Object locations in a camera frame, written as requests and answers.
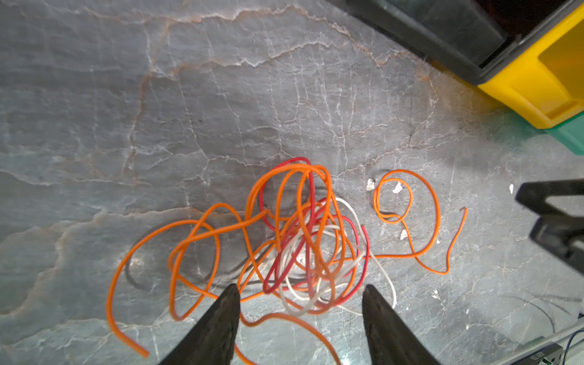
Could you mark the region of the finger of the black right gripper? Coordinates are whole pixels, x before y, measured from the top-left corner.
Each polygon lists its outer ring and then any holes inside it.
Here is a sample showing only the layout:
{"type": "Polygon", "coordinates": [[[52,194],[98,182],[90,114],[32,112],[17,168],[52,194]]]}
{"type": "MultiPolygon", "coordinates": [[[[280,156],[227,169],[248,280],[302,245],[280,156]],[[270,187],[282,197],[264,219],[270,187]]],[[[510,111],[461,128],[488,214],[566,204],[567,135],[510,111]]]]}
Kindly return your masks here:
{"type": "Polygon", "coordinates": [[[530,238],[583,275],[583,217],[541,216],[530,238]]]}
{"type": "Polygon", "coordinates": [[[570,216],[547,202],[554,196],[583,196],[583,179],[525,182],[519,188],[515,200],[535,214],[570,216]]]}

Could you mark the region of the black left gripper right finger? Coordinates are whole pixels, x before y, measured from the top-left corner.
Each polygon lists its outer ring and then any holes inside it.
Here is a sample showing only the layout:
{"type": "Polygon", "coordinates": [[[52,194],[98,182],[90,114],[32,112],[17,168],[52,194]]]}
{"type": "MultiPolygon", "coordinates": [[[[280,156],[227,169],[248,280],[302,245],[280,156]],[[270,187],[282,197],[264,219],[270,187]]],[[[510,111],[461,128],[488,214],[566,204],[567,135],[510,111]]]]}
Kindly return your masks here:
{"type": "Polygon", "coordinates": [[[372,284],[363,291],[362,315],[371,363],[440,364],[372,284]]]}

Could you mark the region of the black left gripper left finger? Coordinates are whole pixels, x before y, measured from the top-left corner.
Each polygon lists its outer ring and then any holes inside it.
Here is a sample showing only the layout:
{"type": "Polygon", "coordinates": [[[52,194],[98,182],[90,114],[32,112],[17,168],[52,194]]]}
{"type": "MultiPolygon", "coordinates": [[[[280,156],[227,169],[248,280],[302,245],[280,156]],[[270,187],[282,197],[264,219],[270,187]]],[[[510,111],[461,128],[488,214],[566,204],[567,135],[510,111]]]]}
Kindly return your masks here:
{"type": "Polygon", "coordinates": [[[230,284],[162,364],[229,364],[240,323],[240,292],[230,284]]]}

